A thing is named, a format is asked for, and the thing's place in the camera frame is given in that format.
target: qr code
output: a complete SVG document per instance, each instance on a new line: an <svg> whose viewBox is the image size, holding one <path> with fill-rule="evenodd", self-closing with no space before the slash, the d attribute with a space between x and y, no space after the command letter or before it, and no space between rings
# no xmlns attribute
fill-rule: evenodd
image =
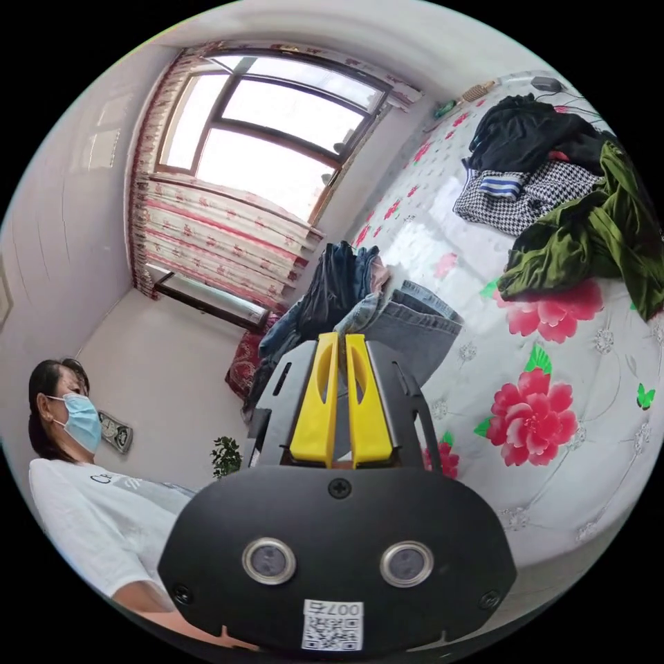
<svg viewBox="0 0 664 664"><path fill-rule="evenodd" d="M326 652L362 649L362 605L360 602L316 602L304 608L302 649Z"/></svg>

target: blue surgical mask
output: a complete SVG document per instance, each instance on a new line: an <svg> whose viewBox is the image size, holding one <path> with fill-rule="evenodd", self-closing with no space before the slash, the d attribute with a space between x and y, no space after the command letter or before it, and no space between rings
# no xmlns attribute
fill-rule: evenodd
<svg viewBox="0 0 664 664"><path fill-rule="evenodd" d="M102 440L102 424L99 422L99 413L93 403L82 394L65 394L64 398L49 397L57 401L64 401L69 417L66 424L54 420L64 428L82 448L94 454Z"/></svg>

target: green velvet garment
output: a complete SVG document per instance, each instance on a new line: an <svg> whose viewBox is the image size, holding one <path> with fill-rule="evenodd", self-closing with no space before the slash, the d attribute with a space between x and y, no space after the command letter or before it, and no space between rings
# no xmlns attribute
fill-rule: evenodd
<svg viewBox="0 0 664 664"><path fill-rule="evenodd" d="M505 300L559 293L588 277L622 279L649 320L664 305L664 242L624 152L602 148L594 191L536 221L517 238L498 290Z"/></svg>

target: bed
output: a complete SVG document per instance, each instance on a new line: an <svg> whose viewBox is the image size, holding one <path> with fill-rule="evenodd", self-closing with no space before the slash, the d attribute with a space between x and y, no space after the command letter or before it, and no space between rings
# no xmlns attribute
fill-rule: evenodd
<svg viewBox="0 0 664 664"><path fill-rule="evenodd" d="M601 279L535 303L504 302L495 282L514 238L452 212L478 121L503 97L534 92L537 74L547 73L505 77L423 133L353 238L378 245L385 265L464 320L423 391L436 433L458 457L458 480L496 510L519 567L485 630L555 597L596 561L664 438L664 314L644 322L625 285ZM545 101L603 125L572 95Z"/></svg>

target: white t-shirt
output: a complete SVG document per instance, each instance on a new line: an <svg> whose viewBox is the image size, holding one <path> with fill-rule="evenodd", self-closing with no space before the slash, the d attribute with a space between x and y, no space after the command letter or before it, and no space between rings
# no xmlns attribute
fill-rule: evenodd
<svg viewBox="0 0 664 664"><path fill-rule="evenodd" d="M90 585L112 597L129 583L146 582L165 608L173 608L157 565L194 492L91 463L35 459L29 476L49 537Z"/></svg>

